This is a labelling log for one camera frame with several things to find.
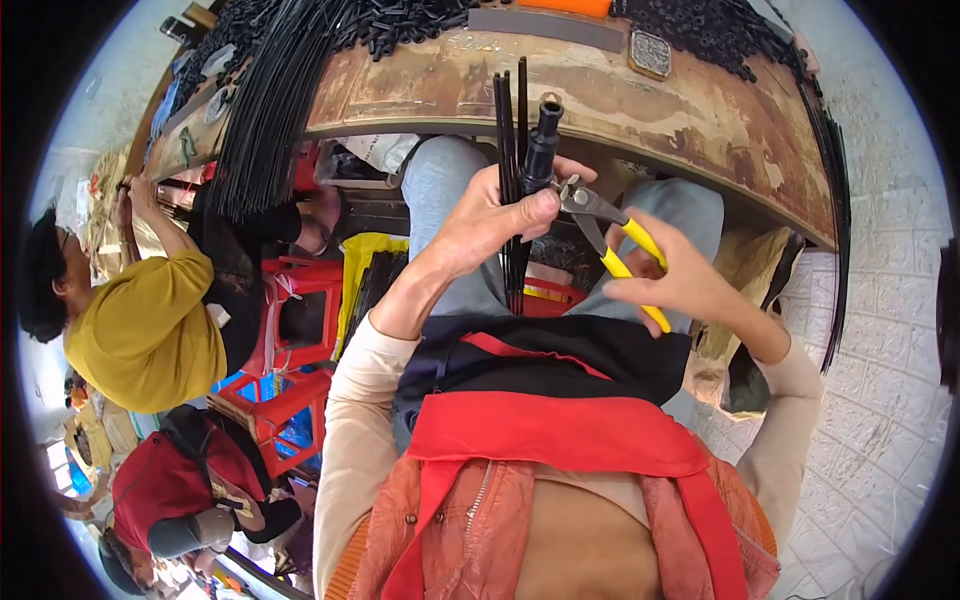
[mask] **pliers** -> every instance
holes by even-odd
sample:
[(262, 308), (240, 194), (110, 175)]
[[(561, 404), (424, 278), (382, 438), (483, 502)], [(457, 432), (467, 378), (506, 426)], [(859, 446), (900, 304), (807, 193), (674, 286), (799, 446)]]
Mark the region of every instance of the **pliers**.
[[(634, 274), (630, 272), (630, 269), (623, 264), (619, 256), (616, 255), (616, 252), (607, 246), (607, 242), (604, 241), (604, 237), (600, 233), (600, 227), (597, 226), (597, 219), (603, 219), (604, 221), (609, 221), (621, 226), (623, 231), (629, 235), (638, 246), (657, 259), (660, 268), (666, 273), (666, 257), (663, 256), (663, 252), (657, 247), (657, 243), (654, 242), (654, 238), (650, 236), (650, 233), (641, 227), (638, 222), (614, 207), (613, 204), (600, 198), (596, 192), (584, 187), (579, 183), (579, 180), (580, 176), (574, 175), (566, 181), (555, 184), (557, 193), (560, 195), (560, 210), (573, 217), (573, 221), (584, 233), (590, 245), (600, 254), (600, 262), (607, 267), (611, 275), (614, 277), (634, 276)], [(657, 322), (663, 333), (670, 333), (670, 322), (663, 316), (663, 311), (656, 306), (644, 305), (641, 306), (641, 308), (643, 312), (650, 315), (650, 318)]]

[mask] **zipper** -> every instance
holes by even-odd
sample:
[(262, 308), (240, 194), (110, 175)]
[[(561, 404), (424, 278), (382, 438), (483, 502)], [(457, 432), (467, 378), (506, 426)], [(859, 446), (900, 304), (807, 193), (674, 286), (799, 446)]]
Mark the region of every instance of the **zipper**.
[(477, 493), (473, 504), (467, 509), (467, 530), (464, 531), (464, 535), (470, 533), (470, 527), (473, 526), (473, 518), (477, 514), (477, 509), (480, 508), (480, 502), (483, 501), (484, 493), (487, 492), (487, 484), (490, 483), (491, 473), (493, 473), (493, 461), (487, 461), (487, 472), (484, 473), (483, 483), (480, 484), (480, 492)]
[(774, 563), (776, 563), (776, 564), (777, 564), (777, 571), (780, 570), (780, 561), (777, 560), (777, 557), (775, 557), (774, 555), (772, 555), (772, 554), (770, 554), (769, 552), (767, 552), (766, 549), (765, 549), (763, 546), (761, 546), (761, 545), (758, 544), (757, 542), (753, 541), (747, 534), (743, 533), (743, 530), (742, 530), (742, 529), (740, 529), (739, 527), (737, 527), (735, 524), (734, 524), (734, 526), (733, 526), (733, 530), (736, 532), (736, 534), (737, 534), (738, 536), (740, 536), (740, 538), (744, 539), (744, 541), (746, 541), (746, 542), (749, 543), (751, 546), (753, 546), (757, 551), (759, 551), (760, 554), (762, 554), (763, 556), (767, 557), (768, 559), (770, 559), (771, 561), (773, 561)]

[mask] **wooden workbench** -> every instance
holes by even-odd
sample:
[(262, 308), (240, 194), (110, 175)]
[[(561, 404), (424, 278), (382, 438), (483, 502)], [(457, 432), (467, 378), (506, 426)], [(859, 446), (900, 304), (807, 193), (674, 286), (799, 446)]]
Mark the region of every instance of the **wooden workbench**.
[[(608, 19), (627, 31), (627, 23)], [(492, 134), (492, 76), (529, 62), (531, 123), (539, 100), (564, 105), (561, 133), (615, 148), (698, 181), (833, 249), (832, 205), (804, 103), (789, 70), (764, 57), (747, 62), (757, 82), (672, 52), (664, 82), (632, 71), (621, 54), (538, 36), (454, 30), (397, 47), (373, 62), (365, 47), (332, 58), (307, 137), (376, 132)], [(152, 149), (148, 174), (183, 170), (178, 134), (189, 127), (198, 156), (216, 156), (226, 119), (206, 125), (203, 108)]]

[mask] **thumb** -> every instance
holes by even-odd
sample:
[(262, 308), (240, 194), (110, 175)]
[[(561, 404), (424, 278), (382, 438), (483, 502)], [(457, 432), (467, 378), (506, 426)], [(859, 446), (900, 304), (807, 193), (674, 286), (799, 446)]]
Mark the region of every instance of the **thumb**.
[(516, 204), (504, 206), (504, 219), (512, 234), (531, 227), (549, 223), (560, 212), (560, 197), (552, 189), (545, 188), (527, 196)]
[(607, 298), (622, 300), (631, 304), (660, 306), (662, 304), (659, 300), (661, 286), (662, 283), (659, 279), (622, 277), (608, 281), (603, 286), (603, 294)]

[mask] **orange box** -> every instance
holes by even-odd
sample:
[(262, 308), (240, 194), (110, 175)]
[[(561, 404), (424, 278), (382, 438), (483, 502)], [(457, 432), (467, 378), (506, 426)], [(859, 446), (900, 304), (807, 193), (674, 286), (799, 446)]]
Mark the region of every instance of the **orange box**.
[(576, 12), (586, 16), (607, 16), (611, 0), (516, 0), (521, 6)]

